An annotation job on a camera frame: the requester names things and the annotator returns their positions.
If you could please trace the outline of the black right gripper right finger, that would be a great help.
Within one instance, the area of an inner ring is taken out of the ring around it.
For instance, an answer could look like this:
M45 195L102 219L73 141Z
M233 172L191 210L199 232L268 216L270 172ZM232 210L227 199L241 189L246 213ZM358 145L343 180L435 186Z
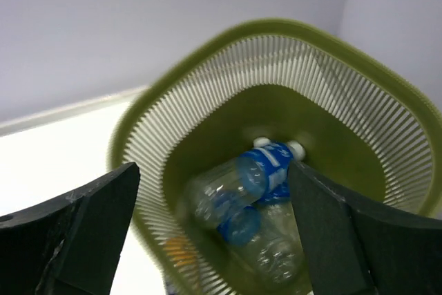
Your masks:
M440 294L441 221L292 162L291 203L315 294Z

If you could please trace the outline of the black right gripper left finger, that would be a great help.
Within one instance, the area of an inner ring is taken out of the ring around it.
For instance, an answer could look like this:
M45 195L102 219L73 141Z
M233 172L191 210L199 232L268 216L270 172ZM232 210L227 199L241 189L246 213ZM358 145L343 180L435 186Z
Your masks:
M109 294L140 183L134 162L1 217L2 294Z

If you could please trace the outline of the blue label bottle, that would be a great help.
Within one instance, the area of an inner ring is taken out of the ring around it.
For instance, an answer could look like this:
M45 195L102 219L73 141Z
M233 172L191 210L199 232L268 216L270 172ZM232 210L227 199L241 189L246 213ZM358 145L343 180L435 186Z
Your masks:
M258 273L270 287L288 283L297 273L304 254L290 201L289 164L305 158L305 149L297 141L274 142L258 137L253 148L243 153L239 161L247 202L257 206L260 229L256 250Z
M201 190L191 195L190 202L197 222L205 229L216 229L231 245L246 245L260 230L260 213L234 191Z
M263 201L287 181L291 162L306 150L292 140L276 142L257 137L253 148L190 180L187 202L203 227L215 229L235 213Z

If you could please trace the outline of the green mesh waste bin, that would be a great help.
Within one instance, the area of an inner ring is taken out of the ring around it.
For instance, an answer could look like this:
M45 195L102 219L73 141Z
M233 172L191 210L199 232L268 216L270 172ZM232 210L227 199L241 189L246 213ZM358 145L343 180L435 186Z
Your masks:
M108 166L134 162L133 228L180 294L315 294L304 254L270 287L256 236L244 246L202 227L186 194L193 178L253 148L295 140L300 162L387 206L437 219L441 114L409 82L345 42L299 21L242 23L182 60L127 110Z

